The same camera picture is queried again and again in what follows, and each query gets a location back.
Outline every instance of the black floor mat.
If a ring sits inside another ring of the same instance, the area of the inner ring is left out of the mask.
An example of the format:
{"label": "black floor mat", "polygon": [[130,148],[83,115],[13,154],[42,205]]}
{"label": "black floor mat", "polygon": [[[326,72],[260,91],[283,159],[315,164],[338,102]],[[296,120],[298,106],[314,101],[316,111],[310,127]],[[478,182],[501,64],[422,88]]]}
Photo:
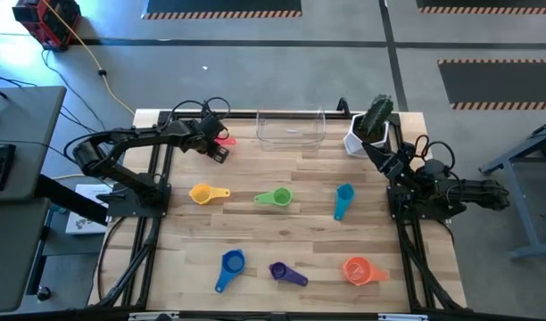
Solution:
{"label": "black floor mat", "polygon": [[455,110],[546,110],[546,59],[438,61]]}
{"label": "black floor mat", "polygon": [[296,18],[301,0],[146,0],[147,20]]}
{"label": "black floor mat", "polygon": [[422,13],[546,14],[546,0],[416,0]]}

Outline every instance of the clear plastic bin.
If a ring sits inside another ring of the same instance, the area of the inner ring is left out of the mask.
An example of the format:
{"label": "clear plastic bin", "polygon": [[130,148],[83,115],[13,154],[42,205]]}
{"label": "clear plastic bin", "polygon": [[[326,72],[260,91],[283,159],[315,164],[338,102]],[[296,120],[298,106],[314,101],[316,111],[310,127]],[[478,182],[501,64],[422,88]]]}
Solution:
{"label": "clear plastic bin", "polygon": [[257,138],[263,151],[316,151],[325,139],[325,111],[296,111],[283,118],[257,111]]}

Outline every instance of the wooden tabletop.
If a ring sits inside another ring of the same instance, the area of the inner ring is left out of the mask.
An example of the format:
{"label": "wooden tabletop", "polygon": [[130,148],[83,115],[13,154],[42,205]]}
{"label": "wooden tabletop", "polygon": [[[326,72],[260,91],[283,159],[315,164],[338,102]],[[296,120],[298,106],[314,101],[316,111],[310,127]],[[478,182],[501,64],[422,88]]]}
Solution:
{"label": "wooden tabletop", "polygon": [[[136,111],[134,124],[150,127],[158,112]],[[400,118],[406,141],[413,143],[426,133],[422,113],[404,112]],[[346,155],[343,137],[350,122],[327,120],[327,136],[316,152],[264,152],[255,136],[255,120],[226,119],[224,123],[237,140],[224,164],[193,151],[174,152],[169,215],[161,225],[147,308],[409,311],[397,230],[387,213],[388,182],[369,160]],[[128,151],[124,165],[146,172],[150,151],[151,147]],[[188,191],[198,183],[228,188],[231,196],[197,205]],[[335,221],[335,189],[344,183],[352,183],[356,196],[344,219]],[[253,204],[256,194],[280,186],[294,192],[289,206]],[[128,218],[121,224],[104,254],[102,293],[128,265],[136,222]],[[429,267],[452,298],[465,306],[450,235],[434,221],[422,221],[422,232]],[[245,270],[218,294],[214,287],[221,256],[236,249],[244,252]],[[362,286],[345,281],[341,266],[353,256],[365,257],[389,272],[390,281]],[[277,261],[307,276],[309,284],[274,281],[269,264]],[[135,299],[141,275],[142,269],[135,282]],[[418,273],[415,278],[423,302]],[[95,287],[89,303],[96,301]]]}

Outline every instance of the white pot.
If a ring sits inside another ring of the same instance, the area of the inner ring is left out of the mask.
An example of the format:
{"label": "white pot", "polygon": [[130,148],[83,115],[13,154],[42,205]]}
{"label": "white pot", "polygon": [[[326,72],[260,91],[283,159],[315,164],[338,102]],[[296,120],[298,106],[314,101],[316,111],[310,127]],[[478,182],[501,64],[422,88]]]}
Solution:
{"label": "white pot", "polygon": [[[354,121],[357,117],[362,116],[364,116],[364,114],[358,114],[352,117],[351,126],[348,128],[348,134],[346,134],[346,136],[344,137],[344,148],[346,149],[346,153],[348,153],[349,156],[368,158],[364,147],[362,147],[362,140],[354,135],[354,132],[352,131],[352,128],[354,128]],[[384,137],[382,137],[381,141],[372,143],[371,145],[373,145],[374,147],[384,147],[386,141],[388,140],[388,129],[390,127],[390,123],[388,122],[388,120],[385,121],[384,126]]]}

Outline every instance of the gray floor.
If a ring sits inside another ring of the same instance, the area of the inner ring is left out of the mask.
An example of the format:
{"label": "gray floor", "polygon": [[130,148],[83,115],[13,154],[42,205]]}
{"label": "gray floor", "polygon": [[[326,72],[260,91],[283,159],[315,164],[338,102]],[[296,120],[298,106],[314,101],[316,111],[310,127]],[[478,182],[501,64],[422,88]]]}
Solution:
{"label": "gray floor", "polygon": [[[41,62],[37,42],[5,35],[25,34],[12,22],[6,7],[13,2],[0,1],[0,76],[60,85],[61,80]],[[143,2],[139,0],[113,0],[100,7],[99,1],[79,2],[86,16],[79,32],[87,38],[385,41],[377,0],[302,0],[300,20],[221,21],[142,21]],[[424,15],[417,11],[415,0],[389,0],[388,5],[396,41],[546,42],[546,15]],[[338,98],[345,96],[353,109],[365,109],[378,93],[396,94],[385,48],[92,46],[91,50],[108,70],[112,89],[133,108],[169,108],[184,99],[222,95],[235,108],[313,109],[322,105],[332,110]],[[480,178],[477,168],[546,122],[546,111],[453,111],[436,65],[438,59],[450,58],[546,58],[546,51],[398,50],[409,110],[424,112],[430,136],[453,147],[461,177]],[[130,115],[106,94],[81,47],[52,54],[50,62],[108,128],[130,124]],[[72,93],[65,106],[98,129]],[[60,147],[84,133],[60,119],[53,146]],[[434,150],[434,156],[447,160],[440,149]],[[57,176],[77,169],[49,153],[44,172]],[[494,177],[504,182],[501,175]],[[534,215],[546,227],[546,218],[539,218],[546,212]],[[492,212],[469,206],[454,219],[452,229],[470,308],[546,318],[546,258],[508,258],[509,251],[526,245],[514,207]],[[73,277],[90,282],[92,268],[88,267],[93,266],[93,257],[72,258],[72,262],[80,267]],[[54,269],[60,263],[49,265]],[[65,290],[57,290],[63,299],[39,305],[27,302],[21,310],[84,306],[83,299],[69,292],[67,280],[60,280]]]}

